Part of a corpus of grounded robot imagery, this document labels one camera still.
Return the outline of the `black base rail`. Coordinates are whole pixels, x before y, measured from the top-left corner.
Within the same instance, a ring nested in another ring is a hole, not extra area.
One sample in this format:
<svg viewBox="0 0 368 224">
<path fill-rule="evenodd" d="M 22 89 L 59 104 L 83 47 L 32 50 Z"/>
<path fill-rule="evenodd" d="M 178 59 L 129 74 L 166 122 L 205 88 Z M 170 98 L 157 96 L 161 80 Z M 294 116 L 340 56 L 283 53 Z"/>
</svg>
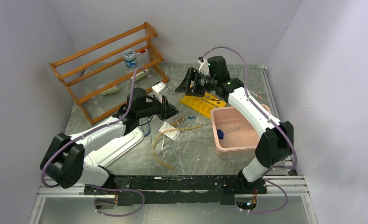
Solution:
<svg viewBox="0 0 368 224">
<path fill-rule="evenodd" d="M 118 206 L 135 204 L 219 203 L 235 205 L 237 195 L 266 194 L 265 181 L 240 175 L 117 175 L 102 189 L 86 185 L 83 193 L 115 196 Z"/>
</svg>

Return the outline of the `orange wooden shelf rack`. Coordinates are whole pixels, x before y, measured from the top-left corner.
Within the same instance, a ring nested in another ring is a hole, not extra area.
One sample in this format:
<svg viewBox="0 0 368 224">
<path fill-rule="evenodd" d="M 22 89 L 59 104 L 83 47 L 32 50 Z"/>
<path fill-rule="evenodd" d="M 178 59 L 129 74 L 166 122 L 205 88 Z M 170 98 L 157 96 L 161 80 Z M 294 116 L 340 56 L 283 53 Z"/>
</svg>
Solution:
<svg viewBox="0 0 368 224">
<path fill-rule="evenodd" d="M 94 125 L 112 115 L 126 102 L 133 70 L 138 67 L 149 69 L 150 78 L 136 81 L 136 86 L 151 92 L 158 82 L 167 83 L 169 77 L 162 71 L 160 63 L 164 58 L 156 49 L 153 40 L 158 36 L 156 29 L 144 22 L 128 31 L 76 52 L 49 66 L 56 78 L 63 84 L 75 105 L 81 110 L 87 121 Z M 138 65 L 127 68 L 123 51 L 132 49 L 137 55 Z M 120 91 L 102 96 L 101 92 L 118 86 Z"/>
</svg>

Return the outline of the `blue safety goggles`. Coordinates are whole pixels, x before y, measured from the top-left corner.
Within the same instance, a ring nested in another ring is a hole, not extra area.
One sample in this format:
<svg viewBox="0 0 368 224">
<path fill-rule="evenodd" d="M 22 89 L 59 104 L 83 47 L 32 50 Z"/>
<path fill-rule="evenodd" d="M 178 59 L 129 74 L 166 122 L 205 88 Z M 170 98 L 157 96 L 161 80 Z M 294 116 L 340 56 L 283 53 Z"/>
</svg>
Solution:
<svg viewBox="0 0 368 224">
<path fill-rule="evenodd" d="M 148 135 L 150 135 L 151 133 L 151 126 L 150 126 L 150 120 L 149 118 L 145 118 L 143 120 L 143 123 L 139 125 L 139 128 L 141 130 L 141 132 L 143 133 L 143 136 L 146 137 Z"/>
</svg>

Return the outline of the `white metal tray lid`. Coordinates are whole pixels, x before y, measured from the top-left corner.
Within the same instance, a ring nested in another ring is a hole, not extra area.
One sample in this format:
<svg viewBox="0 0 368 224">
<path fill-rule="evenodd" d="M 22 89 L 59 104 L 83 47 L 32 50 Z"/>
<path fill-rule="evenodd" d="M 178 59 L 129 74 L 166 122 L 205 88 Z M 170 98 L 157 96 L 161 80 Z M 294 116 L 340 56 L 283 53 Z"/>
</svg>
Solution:
<svg viewBox="0 0 368 224">
<path fill-rule="evenodd" d="M 122 123 L 110 125 L 84 139 L 85 159 L 89 166 L 107 167 L 142 142 L 144 136 L 139 127 L 125 133 Z"/>
</svg>

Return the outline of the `yellow test tube rack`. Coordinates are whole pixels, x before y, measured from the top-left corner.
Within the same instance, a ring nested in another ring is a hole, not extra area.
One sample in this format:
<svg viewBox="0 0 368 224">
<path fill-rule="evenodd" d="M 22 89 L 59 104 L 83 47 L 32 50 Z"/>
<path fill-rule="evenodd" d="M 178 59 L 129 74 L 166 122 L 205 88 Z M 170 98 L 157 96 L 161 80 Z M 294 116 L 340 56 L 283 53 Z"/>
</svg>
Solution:
<svg viewBox="0 0 368 224">
<path fill-rule="evenodd" d="M 207 92 L 205 93 L 204 97 L 184 96 L 180 102 L 207 118 L 211 118 L 212 109 L 225 107 L 227 104 L 219 97 Z"/>
</svg>

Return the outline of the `white eraser block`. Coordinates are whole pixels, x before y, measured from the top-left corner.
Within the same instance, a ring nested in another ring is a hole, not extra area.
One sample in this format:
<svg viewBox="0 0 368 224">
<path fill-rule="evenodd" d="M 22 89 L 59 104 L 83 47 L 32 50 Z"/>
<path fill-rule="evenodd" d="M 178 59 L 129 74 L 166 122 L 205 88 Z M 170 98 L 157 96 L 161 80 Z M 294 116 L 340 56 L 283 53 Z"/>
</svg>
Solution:
<svg viewBox="0 0 368 224">
<path fill-rule="evenodd" d="M 149 73 L 149 69 L 137 69 L 137 70 L 133 70 L 133 72 L 136 71 L 136 75 L 135 75 L 135 81 L 138 81 L 144 77 L 146 77 Z"/>
</svg>

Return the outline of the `pink plastic bin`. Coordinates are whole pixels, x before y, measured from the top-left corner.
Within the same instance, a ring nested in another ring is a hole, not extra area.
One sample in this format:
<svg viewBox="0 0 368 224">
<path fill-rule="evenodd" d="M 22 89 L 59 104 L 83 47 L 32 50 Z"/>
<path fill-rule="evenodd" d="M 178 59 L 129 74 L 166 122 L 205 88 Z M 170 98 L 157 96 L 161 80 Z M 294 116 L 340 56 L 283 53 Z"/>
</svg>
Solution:
<svg viewBox="0 0 368 224">
<path fill-rule="evenodd" d="M 260 137 L 250 122 L 234 107 L 219 107 L 211 110 L 211 127 L 218 156 L 249 154 L 256 150 Z M 218 139 L 217 129 L 241 129 Z"/>
</svg>

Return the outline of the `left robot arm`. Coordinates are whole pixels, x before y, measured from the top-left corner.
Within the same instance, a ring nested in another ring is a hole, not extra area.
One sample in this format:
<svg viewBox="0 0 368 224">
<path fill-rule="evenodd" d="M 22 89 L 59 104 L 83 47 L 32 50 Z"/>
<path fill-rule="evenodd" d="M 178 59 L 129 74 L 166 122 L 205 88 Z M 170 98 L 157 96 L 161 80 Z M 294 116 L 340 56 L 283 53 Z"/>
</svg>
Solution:
<svg viewBox="0 0 368 224">
<path fill-rule="evenodd" d="M 81 183 L 95 185 L 103 194 L 111 193 L 115 176 L 107 167 L 143 141 L 140 120 L 152 116 L 166 120 L 178 114 L 164 96 L 168 91 L 162 82 L 152 87 L 152 96 L 134 88 L 128 95 L 130 107 L 123 105 L 107 120 L 81 133 L 56 135 L 40 164 L 42 183 L 52 187 L 45 181 L 47 175 L 64 189 Z"/>
</svg>

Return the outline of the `blue white jar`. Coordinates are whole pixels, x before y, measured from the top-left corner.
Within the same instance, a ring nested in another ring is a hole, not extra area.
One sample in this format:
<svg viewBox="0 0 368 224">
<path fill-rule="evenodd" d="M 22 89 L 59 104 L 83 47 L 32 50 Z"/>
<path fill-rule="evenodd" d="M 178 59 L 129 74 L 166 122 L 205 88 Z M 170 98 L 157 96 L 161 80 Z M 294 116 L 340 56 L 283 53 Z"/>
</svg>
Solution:
<svg viewBox="0 0 368 224">
<path fill-rule="evenodd" d="M 127 68 L 134 68 L 138 65 L 136 52 L 132 49 L 123 51 L 123 58 Z"/>
</svg>

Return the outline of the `blue capped test tube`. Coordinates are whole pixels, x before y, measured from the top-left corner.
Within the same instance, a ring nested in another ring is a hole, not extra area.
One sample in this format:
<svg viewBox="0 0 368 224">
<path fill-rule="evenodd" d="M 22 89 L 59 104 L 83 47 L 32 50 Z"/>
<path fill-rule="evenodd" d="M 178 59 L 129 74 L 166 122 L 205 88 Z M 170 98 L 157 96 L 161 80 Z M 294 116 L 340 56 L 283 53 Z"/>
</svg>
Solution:
<svg viewBox="0 0 368 224">
<path fill-rule="evenodd" d="M 195 120 L 196 122 L 199 122 L 199 123 L 202 123 L 202 124 L 203 124 L 203 122 L 202 122 L 201 120 L 197 119 L 195 116 L 189 116 L 188 118 L 189 118 L 189 119 L 193 119 L 193 120 Z"/>
</svg>

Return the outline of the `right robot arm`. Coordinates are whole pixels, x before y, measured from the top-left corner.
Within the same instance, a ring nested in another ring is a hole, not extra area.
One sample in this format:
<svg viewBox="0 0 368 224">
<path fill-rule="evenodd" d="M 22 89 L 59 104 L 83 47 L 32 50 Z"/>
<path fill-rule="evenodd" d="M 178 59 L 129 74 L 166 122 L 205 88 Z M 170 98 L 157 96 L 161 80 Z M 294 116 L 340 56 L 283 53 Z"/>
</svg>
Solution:
<svg viewBox="0 0 368 224">
<path fill-rule="evenodd" d="M 239 174 L 243 177 L 237 184 L 241 192 L 250 193 L 256 186 L 256 180 L 276 163 L 294 153 L 293 125 L 289 121 L 282 122 L 267 112 L 250 96 L 239 78 L 231 78 L 223 56 L 203 59 L 198 69 L 190 67 L 175 89 L 176 93 L 196 97 L 203 97 L 206 92 L 211 91 L 236 108 L 260 137 L 255 158 L 240 171 Z"/>
</svg>

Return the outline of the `white plastic packet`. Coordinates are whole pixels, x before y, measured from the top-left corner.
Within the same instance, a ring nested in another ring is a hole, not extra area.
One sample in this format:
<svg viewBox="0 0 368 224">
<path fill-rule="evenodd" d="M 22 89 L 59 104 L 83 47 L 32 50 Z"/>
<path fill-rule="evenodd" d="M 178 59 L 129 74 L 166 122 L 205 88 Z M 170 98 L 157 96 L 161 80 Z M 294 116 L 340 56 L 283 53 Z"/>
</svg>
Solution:
<svg viewBox="0 0 368 224">
<path fill-rule="evenodd" d="M 170 138 L 172 141 L 176 141 L 179 137 L 181 131 L 175 128 L 174 126 L 170 125 L 167 122 L 164 122 L 159 129 L 160 133 L 163 133 L 166 137 Z"/>
</svg>

